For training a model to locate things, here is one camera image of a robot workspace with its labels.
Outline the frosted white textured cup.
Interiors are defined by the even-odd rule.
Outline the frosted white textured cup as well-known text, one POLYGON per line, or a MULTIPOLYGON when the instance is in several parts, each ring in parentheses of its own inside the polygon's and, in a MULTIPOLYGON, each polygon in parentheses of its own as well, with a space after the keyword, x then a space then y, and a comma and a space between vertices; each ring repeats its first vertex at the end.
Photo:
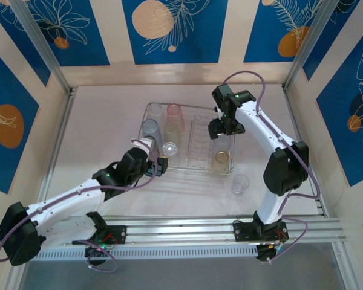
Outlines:
POLYGON ((215 155, 218 152, 228 152, 231 148, 231 139, 227 135, 220 135, 212 142, 212 153, 215 155))

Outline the clear faceted plastic cup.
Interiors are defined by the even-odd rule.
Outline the clear faceted plastic cup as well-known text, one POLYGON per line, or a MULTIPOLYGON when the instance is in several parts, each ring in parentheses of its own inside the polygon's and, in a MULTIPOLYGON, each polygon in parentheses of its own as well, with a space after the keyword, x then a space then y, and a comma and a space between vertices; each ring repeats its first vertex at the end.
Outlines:
POLYGON ((167 142, 163 144, 162 151, 164 156, 176 156, 176 154, 178 153, 178 146, 173 142, 167 142))

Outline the metal wire dish rack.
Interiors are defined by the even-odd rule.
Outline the metal wire dish rack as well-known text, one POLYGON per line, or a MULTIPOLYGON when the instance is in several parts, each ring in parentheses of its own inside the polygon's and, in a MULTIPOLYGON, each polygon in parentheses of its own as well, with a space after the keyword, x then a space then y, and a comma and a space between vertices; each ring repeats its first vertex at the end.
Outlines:
MULTIPOLYGON (((143 115, 142 123, 149 119, 147 108, 143 115)), ((164 129, 167 122, 166 108, 171 103, 158 103, 162 106, 163 121, 158 123, 160 126, 161 135, 164 142, 164 129)), ((229 175, 235 165, 235 138, 231 139, 231 148, 227 152, 229 154, 229 167, 225 172, 215 172, 211 169, 214 154, 212 153, 212 142, 208 132, 209 123, 218 117, 217 113, 212 108, 201 106, 180 105, 183 113, 184 124, 179 125, 181 132, 181 144, 177 144, 178 153, 176 156, 168 157, 168 170, 179 173, 192 173, 200 175, 229 175)), ((142 126, 139 129, 139 137, 142 135, 142 126)), ((158 145, 158 151, 164 156, 162 151, 163 146, 158 145)))

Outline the amber faceted glass cup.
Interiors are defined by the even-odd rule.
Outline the amber faceted glass cup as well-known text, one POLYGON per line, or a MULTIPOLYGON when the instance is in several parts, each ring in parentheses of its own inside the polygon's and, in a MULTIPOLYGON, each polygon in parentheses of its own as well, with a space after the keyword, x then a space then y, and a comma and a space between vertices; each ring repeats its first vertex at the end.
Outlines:
POLYGON ((215 172, 225 172, 229 167, 229 154, 225 151, 217 152, 212 160, 211 169, 215 172))

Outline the pale green textured cup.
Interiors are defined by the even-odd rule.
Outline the pale green textured cup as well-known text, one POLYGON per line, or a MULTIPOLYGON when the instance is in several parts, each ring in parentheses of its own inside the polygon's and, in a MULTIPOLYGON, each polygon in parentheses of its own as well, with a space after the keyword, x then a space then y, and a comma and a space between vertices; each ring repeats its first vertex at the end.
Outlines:
POLYGON ((164 142, 172 142, 175 144, 181 144, 181 132, 179 127, 174 123, 167 123, 164 129, 164 142))

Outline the blue plastic cup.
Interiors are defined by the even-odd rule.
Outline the blue plastic cup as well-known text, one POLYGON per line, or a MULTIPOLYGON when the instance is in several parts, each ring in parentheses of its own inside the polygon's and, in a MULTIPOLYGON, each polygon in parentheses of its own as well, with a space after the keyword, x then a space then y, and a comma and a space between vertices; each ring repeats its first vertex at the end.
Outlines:
POLYGON ((142 135, 143 137, 153 137, 159 146, 163 146, 160 126, 156 120, 147 119, 142 123, 142 135))

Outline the pink plastic cup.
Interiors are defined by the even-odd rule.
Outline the pink plastic cup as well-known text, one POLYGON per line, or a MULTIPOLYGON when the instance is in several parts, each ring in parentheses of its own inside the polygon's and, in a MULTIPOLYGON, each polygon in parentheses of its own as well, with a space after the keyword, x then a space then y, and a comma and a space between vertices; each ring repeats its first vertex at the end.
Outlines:
POLYGON ((168 123, 183 125, 184 118, 181 106, 175 103, 169 104, 166 108, 166 119, 168 123))

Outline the tall clear plastic cup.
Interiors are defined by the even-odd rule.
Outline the tall clear plastic cup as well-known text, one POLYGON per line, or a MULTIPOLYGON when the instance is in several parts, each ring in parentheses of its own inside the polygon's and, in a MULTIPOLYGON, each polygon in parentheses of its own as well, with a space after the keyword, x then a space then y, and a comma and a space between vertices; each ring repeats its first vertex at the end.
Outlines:
POLYGON ((158 103, 151 103, 147 108, 148 118, 156 120, 158 123, 163 121, 162 106, 158 103))

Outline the small clear faceted cup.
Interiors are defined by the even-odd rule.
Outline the small clear faceted cup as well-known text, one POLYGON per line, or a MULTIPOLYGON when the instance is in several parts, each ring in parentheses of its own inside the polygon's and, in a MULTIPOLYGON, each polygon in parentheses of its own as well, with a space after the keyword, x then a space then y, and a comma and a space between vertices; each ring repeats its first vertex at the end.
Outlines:
POLYGON ((233 178, 231 190, 236 195, 240 195, 246 191, 246 189, 249 187, 249 184, 249 178, 246 175, 239 174, 233 178))

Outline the aluminium table side rail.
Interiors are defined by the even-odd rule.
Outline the aluminium table side rail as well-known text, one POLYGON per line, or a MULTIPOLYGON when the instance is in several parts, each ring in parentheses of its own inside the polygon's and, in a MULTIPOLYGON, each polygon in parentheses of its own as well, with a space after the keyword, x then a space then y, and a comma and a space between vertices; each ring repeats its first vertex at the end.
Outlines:
MULTIPOLYGON (((302 133, 302 130, 301 130, 300 125, 299 125, 297 113, 295 112, 294 102, 291 101, 289 93, 285 89, 283 89, 283 94, 284 94, 284 98, 285 98, 286 103, 287 103, 287 107, 288 107, 288 110, 289 110, 289 113, 290 113, 290 117, 291 117, 291 120, 292 120, 294 130, 295 130, 296 139, 298 141, 302 141, 303 140, 303 133, 302 133)), ((315 186, 315 184, 314 184, 314 182, 313 182, 310 175, 309 175, 308 183, 309 183, 309 186, 310 186, 310 188, 312 190, 312 195, 316 196, 316 194, 317 194, 316 186, 315 186)), ((325 204, 325 199, 322 196, 322 194, 320 194, 319 199, 316 199, 315 202, 316 202, 317 207, 321 210, 321 213, 319 215, 324 216, 325 218, 329 218, 330 213, 328 211, 328 207, 325 204)))
POLYGON ((56 134, 54 136, 54 143, 51 150, 50 159, 48 162, 47 169, 42 178, 41 186, 39 188, 39 193, 36 202, 43 202, 46 200, 49 188, 51 186, 51 180, 54 174, 54 170, 57 163, 57 158, 62 145, 62 140, 65 135, 67 124, 72 111, 73 103, 77 94, 78 87, 71 88, 70 94, 68 95, 67 101, 64 103, 64 108, 59 119, 59 125, 57 127, 56 134))

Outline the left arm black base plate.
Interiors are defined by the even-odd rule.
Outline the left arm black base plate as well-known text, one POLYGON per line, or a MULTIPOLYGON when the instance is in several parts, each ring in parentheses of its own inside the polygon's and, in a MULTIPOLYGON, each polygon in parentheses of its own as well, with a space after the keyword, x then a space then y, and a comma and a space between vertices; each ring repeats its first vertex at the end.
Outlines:
POLYGON ((107 225, 104 228, 97 229, 93 227, 90 234, 86 234, 84 237, 77 238, 71 243, 73 245, 79 245, 82 241, 91 242, 101 246, 114 246, 125 244, 127 237, 126 225, 107 225))

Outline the aluminium mounting rail frame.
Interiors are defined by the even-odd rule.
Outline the aluminium mounting rail frame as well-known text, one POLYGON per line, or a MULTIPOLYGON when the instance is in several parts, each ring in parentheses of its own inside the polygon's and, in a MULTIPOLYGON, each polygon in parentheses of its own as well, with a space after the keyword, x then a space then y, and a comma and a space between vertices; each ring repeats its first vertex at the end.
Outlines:
MULTIPOLYGON (((234 220, 251 222, 250 216, 104 216, 109 226, 125 225, 127 246, 190 246, 235 244, 234 220)), ((279 245, 290 242, 345 242, 339 219, 324 216, 295 216, 285 219, 286 228, 272 240, 248 241, 249 245, 279 245)), ((89 239, 94 222, 86 216, 70 216, 46 229, 37 229, 42 248, 68 246, 75 240, 89 239)))

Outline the aluminium frame post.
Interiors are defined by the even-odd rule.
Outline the aluminium frame post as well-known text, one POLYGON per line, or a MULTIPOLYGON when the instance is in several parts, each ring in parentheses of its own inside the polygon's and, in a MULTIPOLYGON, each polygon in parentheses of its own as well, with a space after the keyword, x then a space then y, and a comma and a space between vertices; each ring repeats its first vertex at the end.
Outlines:
POLYGON ((65 78, 57 58, 41 32, 37 22, 29 11, 26 3, 23 0, 8 0, 8 3, 25 30, 28 38, 31 40, 33 46, 46 64, 48 70, 52 73, 52 75, 54 75, 62 90, 67 95, 71 95, 72 87, 65 78))
POLYGON ((283 83, 283 91, 287 92, 290 85, 294 82, 296 76, 301 71, 315 44, 317 43, 321 33, 327 25, 330 16, 335 10, 339 0, 323 0, 321 7, 306 34, 306 37, 295 56, 289 73, 283 83))

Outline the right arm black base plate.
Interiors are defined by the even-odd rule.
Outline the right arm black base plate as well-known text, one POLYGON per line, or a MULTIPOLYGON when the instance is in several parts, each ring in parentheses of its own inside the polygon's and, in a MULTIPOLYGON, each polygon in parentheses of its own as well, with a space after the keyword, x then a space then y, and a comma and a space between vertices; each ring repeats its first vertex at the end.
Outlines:
POLYGON ((237 242, 282 242, 289 239, 285 231, 286 223, 282 221, 270 225, 257 225, 253 222, 235 220, 232 223, 234 237, 237 242))

